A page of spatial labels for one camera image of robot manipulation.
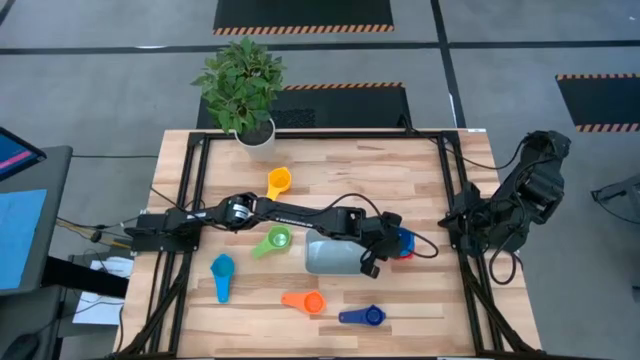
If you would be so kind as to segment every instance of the black metal frame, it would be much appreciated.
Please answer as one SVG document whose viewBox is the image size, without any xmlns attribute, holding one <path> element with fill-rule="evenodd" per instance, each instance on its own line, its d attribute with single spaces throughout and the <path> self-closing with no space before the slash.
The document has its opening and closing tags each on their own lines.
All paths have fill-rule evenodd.
<svg viewBox="0 0 640 360">
<path fill-rule="evenodd" d="M 189 182 L 189 175 L 191 173 L 191 167 L 193 164 L 193 155 L 195 147 L 201 144 L 202 151 L 200 153 L 200 160 L 198 164 L 198 172 L 196 175 L 196 184 L 193 197 L 193 210 L 197 210 L 201 205 L 202 191 L 204 185 L 204 176 L 206 173 L 207 161 L 209 158 L 210 143 L 213 140 L 230 140 L 233 136 L 225 135 L 223 133 L 191 133 L 189 135 L 187 151 L 185 154 L 185 162 L 182 169 L 182 179 L 180 181 L 180 188 L 178 191 L 177 204 L 184 206 Z M 404 129 L 398 129 L 397 131 L 385 130 L 385 131 L 313 131 L 313 132 L 280 132 L 276 134 L 277 139 L 371 139 L 371 138 L 387 138 L 387 139 L 425 139 L 429 138 L 433 140 L 438 147 L 438 154 L 440 157 L 440 163 L 442 167 L 444 186 L 447 193 L 447 200 L 449 207 L 453 206 L 453 197 L 455 191 L 453 188 L 453 178 L 451 175 L 451 169 L 449 165 L 448 151 L 452 151 L 455 154 L 455 162 L 457 172 L 460 178 L 460 183 L 467 181 L 466 169 L 464 161 L 462 159 L 462 150 L 460 147 L 460 140 L 458 131 L 432 131 L 423 132 L 422 134 L 416 134 L 413 132 L 406 132 Z M 447 149 L 446 143 L 451 144 L 451 149 Z M 475 259 L 477 272 L 479 279 L 473 274 L 469 258 L 464 254 L 459 246 L 459 237 L 450 233 L 451 246 L 457 251 L 458 261 L 460 264 L 460 273 L 463 280 L 463 288 L 465 294 L 465 300 L 467 305 L 467 311 L 469 316 L 469 324 L 471 327 L 471 334 L 473 337 L 474 350 L 477 357 L 490 357 L 495 359 L 577 359 L 575 357 L 561 357 L 546 355 L 543 352 L 536 351 L 526 345 L 515 331 L 510 327 L 506 319 L 500 314 L 500 311 L 496 308 L 493 302 L 493 295 L 491 291 L 491 285 L 487 273 L 487 267 L 485 259 L 479 257 Z M 173 326 L 171 328 L 169 351 L 158 353 L 158 345 L 160 340 L 160 333 L 162 328 L 162 319 L 159 319 L 157 328 L 152 333 L 151 343 L 149 351 L 144 355 L 137 355 L 127 358 L 152 358 L 163 357 L 171 358 L 177 354 L 178 344 L 180 341 L 180 331 L 182 328 L 182 318 L 184 314 L 184 304 L 186 298 L 186 281 L 184 285 L 177 291 L 175 283 L 171 285 L 169 279 L 171 279 L 172 269 L 175 263 L 175 252 L 167 253 L 167 260 L 164 266 L 164 272 L 162 276 L 162 282 L 160 285 L 160 300 L 158 301 L 159 308 L 167 308 L 168 303 L 171 302 L 173 297 L 176 297 L 176 309 L 173 316 Z M 176 278 L 188 279 L 189 270 L 192 260 L 192 252 L 186 252 L 183 257 L 183 264 L 180 268 L 180 272 Z M 478 299 L 483 307 L 487 311 L 489 318 L 489 328 L 493 343 L 493 350 L 486 350 L 482 338 L 482 331 L 480 328 L 480 321 L 478 317 L 478 309 L 476 307 L 475 299 Z M 154 318 L 164 317 L 164 313 L 154 313 Z M 505 352 L 502 339 L 504 338 L 511 345 L 516 352 Z"/>
</svg>

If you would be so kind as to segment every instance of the wooden table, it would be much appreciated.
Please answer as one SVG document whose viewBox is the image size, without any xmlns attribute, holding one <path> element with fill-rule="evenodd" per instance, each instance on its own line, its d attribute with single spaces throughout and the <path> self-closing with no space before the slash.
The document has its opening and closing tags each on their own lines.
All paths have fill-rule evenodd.
<svg viewBox="0 0 640 360">
<path fill-rule="evenodd" d="M 153 186 L 169 198 L 177 197 L 189 131 L 165 132 Z M 471 160 L 492 165 L 486 133 L 460 131 L 462 150 Z M 339 195 L 360 192 L 381 211 L 403 217 L 402 225 L 426 236 L 440 248 L 436 259 L 378 262 L 380 276 L 315 276 L 304 266 L 306 229 L 294 228 L 293 243 L 285 254 L 253 260 L 251 249 L 273 223 L 263 223 L 238 234 L 206 228 L 200 249 L 194 253 L 178 356 L 435 356 L 473 355 L 462 280 L 446 230 L 436 224 L 448 210 L 437 147 L 426 139 L 277 140 L 271 164 L 250 161 L 233 140 L 213 141 L 205 178 L 203 200 L 218 204 L 231 194 L 266 193 L 267 173 L 287 166 L 291 189 L 278 200 L 322 208 Z M 457 179 L 453 156 L 452 176 Z M 470 181 L 483 196 L 491 195 L 499 181 L 495 171 L 466 166 Z M 192 167 L 189 194 L 193 194 L 197 166 Z M 456 191 L 460 184 L 455 182 Z M 341 205 L 372 210 L 360 199 Z M 148 210 L 161 213 L 171 207 L 151 193 Z M 430 253 L 427 244 L 416 251 Z M 218 304 L 209 267 L 221 253 L 233 257 L 231 301 Z M 124 345 L 145 322 L 156 253 L 136 257 L 123 311 Z M 178 271 L 181 260 L 176 260 Z M 511 261 L 500 256 L 496 276 L 506 278 Z M 318 289 L 328 305 L 322 315 L 308 316 L 280 304 L 285 291 Z M 526 285 L 520 269 L 507 286 L 494 286 L 495 302 L 512 326 L 531 346 L 539 339 Z M 346 309 L 380 306 L 388 319 L 376 328 L 340 324 Z M 165 318 L 160 349 L 167 349 L 172 309 Z M 480 311 L 485 344 L 490 336 L 484 310 Z"/>
</svg>

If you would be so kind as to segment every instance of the measuring cup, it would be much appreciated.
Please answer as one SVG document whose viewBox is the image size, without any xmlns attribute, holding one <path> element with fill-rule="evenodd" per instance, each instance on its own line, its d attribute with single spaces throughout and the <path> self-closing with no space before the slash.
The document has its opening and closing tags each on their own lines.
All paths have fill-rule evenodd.
<svg viewBox="0 0 640 360">
<path fill-rule="evenodd" d="M 251 250 L 254 259 L 262 257 L 272 250 L 284 249 L 291 244 L 291 230 L 282 225 L 272 226 L 264 239 Z"/>
<path fill-rule="evenodd" d="M 284 293 L 280 302 L 310 315 L 319 314 L 327 307 L 327 301 L 318 290 L 308 293 Z"/>
<path fill-rule="evenodd" d="M 362 324 L 378 326 L 382 324 L 387 315 L 375 305 L 366 309 L 343 311 L 338 315 L 338 319 L 343 324 Z"/>
<path fill-rule="evenodd" d="M 291 173 L 286 167 L 274 169 L 269 173 L 268 181 L 267 197 L 276 201 L 281 192 L 285 192 L 291 187 Z"/>
<path fill-rule="evenodd" d="M 216 294 L 218 302 L 226 304 L 229 302 L 229 292 L 231 290 L 231 277 L 235 271 L 233 259 L 227 254 L 222 254 L 211 265 L 211 272 L 216 281 Z"/>
</svg>

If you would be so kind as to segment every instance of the paper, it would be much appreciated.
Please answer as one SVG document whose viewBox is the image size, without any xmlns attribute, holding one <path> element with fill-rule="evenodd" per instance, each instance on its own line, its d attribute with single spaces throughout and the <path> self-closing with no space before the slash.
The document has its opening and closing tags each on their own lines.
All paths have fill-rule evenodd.
<svg viewBox="0 0 640 360">
<path fill-rule="evenodd" d="M 133 260 L 121 257 L 110 257 L 103 262 L 93 260 L 91 261 L 90 268 L 100 270 L 103 268 L 102 264 L 104 264 L 105 270 L 108 273 L 124 278 L 128 278 L 133 270 Z M 123 305 L 123 299 L 83 291 L 80 296 L 80 301 L 78 302 L 76 314 L 73 316 L 73 323 L 118 325 L 120 323 L 120 308 L 122 308 Z"/>
<path fill-rule="evenodd" d="M 0 194 L 0 290 L 20 286 L 47 190 Z"/>
</svg>

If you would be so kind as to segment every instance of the green measuring cup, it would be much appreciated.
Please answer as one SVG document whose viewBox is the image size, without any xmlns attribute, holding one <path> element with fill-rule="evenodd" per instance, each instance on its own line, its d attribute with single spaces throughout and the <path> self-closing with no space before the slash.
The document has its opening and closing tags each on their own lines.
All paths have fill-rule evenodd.
<svg viewBox="0 0 640 360">
<path fill-rule="evenodd" d="M 251 255 L 254 259 L 259 259 L 269 251 L 284 249 L 289 244 L 291 244 L 291 230 L 282 225 L 272 226 L 267 236 L 251 250 Z"/>
</svg>

